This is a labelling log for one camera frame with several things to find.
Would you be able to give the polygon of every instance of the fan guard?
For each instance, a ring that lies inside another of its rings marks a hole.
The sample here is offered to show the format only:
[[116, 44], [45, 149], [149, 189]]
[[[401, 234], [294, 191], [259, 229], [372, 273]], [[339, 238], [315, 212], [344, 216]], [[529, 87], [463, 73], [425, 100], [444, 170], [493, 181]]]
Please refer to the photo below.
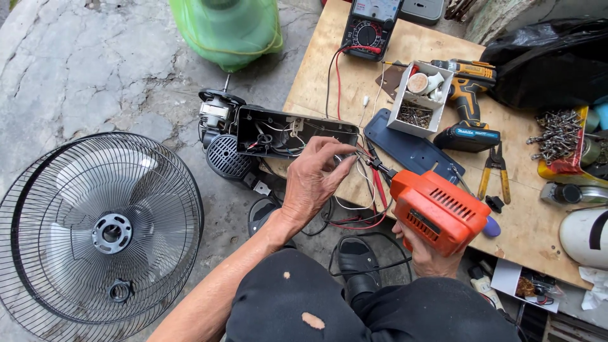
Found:
[[204, 222], [183, 161], [131, 133], [64, 144], [0, 204], [0, 300], [47, 341], [119, 341], [176, 299]]

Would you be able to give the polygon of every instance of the wooden workbench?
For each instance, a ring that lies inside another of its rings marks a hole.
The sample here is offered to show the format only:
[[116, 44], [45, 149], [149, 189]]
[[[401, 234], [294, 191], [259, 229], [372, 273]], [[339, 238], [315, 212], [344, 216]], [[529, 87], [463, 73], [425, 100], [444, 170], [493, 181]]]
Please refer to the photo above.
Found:
[[[349, 9], [350, 3], [342, 0], [327, 2], [283, 111], [325, 117], [327, 69], [331, 56], [340, 46]], [[403, 63], [412, 60], [430, 61], [450, 58], [478, 60], [483, 50], [483, 46], [398, 20], [385, 60], [400, 60]], [[358, 124], [362, 115], [362, 99], [366, 95], [371, 98], [361, 125], [363, 131], [365, 124], [375, 114], [372, 113], [373, 102], [378, 92], [375, 79], [382, 72], [382, 64], [342, 55], [339, 59], [339, 68], [342, 81], [340, 100], [342, 120]], [[329, 115], [335, 118], [337, 78], [334, 68], [330, 80]], [[383, 107], [392, 109], [387, 99], [390, 99], [388, 94], [381, 91], [376, 111]], [[566, 216], [565, 210], [543, 203], [539, 199], [540, 190], [546, 180], [539, 177], [536, 173], [537, 162], [530, 159], [530, 155], [536, 152], [536, 146], [525, 143], [528, 137], [538, 133], [533, 115], [501, 106], [484, 94], [478, 96], [478, 101], [482, 120], [492, 129], [501, 131], [503, 156], [509, 174], [512, 200], [510, 205], [503, 207], [502, 214], [492, 213], [492, 217], [502, 229], [501, 235], [489, 239], [480, 234], [473, 240], [471, 246], [573, 285], [591, 288], [590, 283], [581, 279], [578, 264], [566, 255], [559, 242], [559, 224]], [[446, 106], [439, 130], [457, 121], [455, 110]], [[382, 150], [379, 148], [376, 150], [386, 166], [395, 170], [403, 169]], [[488, 153], [475, 154], [447, 150], [446, 153], [466, 169], [464, 179], [471, 190], [477, 192]], [[274, 172], [281, 176], [286, 175], [288, 161], [272, 158], [266, 160]], [[496, 169], [492, 170], [487, 194], [500, 195], [502, 198], [500, 174]], [[366, 206], [371, 202], [365, 180], [358, 172], [350, 173], [338, 188], [336, 196], [359, 206]], [[376, 202], [381, 208], [379, 199]]]

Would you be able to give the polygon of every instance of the yellow handled pliers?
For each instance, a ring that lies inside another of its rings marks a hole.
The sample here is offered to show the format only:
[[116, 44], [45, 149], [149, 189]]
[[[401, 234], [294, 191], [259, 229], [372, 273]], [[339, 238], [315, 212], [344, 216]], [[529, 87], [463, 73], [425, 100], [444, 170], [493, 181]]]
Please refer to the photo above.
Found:
[[482, 181], [479, 183], [479, 190], [477, 191], [477, 197], [483, 200], [486, 197], [486, 189], [488, 188], [488, 181], [490, 179], [490, 170], [500, 170], [500, 182], [502, 184], [502, 196], [504, 197], [505, 204], [511, 203], [511, 189], [509, 189], [509, 176], [506, 173], [506, 164], [504, 158], [502, 158], [502, 141], [498, 144], [498, 152], [494, 150], [494, 147], [490, 149], [490, 156], [486, 159], [486, 166], [483, 168]]

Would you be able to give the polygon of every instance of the hand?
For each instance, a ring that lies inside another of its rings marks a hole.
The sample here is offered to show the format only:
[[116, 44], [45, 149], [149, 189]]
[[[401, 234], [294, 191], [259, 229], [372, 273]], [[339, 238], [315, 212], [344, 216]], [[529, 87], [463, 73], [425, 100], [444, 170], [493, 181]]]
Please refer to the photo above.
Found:
[[456, 279], [456, 270], [462, 252], [454, 253], [449, 257], [442, 257], [428, 243], [424, 242], [416, 233], [411, 231], [400, 221], [393, 226], [392, 231], [397, 238], [406, 237], [412, 245], [412, 266], [418, 277], [448, 277]]
[[287, 169], [282, 207], [284, 217], [295, 220], [296, 226], [302, 230], [323, 208], [357, 160], [357, 156], [350, 156], [336, 167], [334, 155], [350, 154], [356, 150], [355, 146], [341, 144], [335, 138], [313, 136]]

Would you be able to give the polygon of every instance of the black sandal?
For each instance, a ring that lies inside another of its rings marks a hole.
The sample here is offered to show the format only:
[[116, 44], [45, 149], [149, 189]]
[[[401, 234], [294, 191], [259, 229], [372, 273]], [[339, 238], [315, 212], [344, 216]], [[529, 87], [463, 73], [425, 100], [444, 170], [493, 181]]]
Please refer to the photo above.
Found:
[[[371, 271], [379, 268], [378, 258], [370, 245], [358, 237], [343, 239], [338, 249], [338, 266], [341, 273]], [[380, 272], [344, 275], [346, 282], [346, 300], [349, 304], [360, 293], [374, 293], [382, 288]]]
[[[252, 237], [264, 225], [264, 223], [268, 221], [270, 214], [280, 207], [281, 206], [271, 197], [263, 197], [255, 201], [249, 209], [249, 221], [247, 223], [249, 237]], [[283, 248], [297, 249], [293, 239], [287, 241]]]

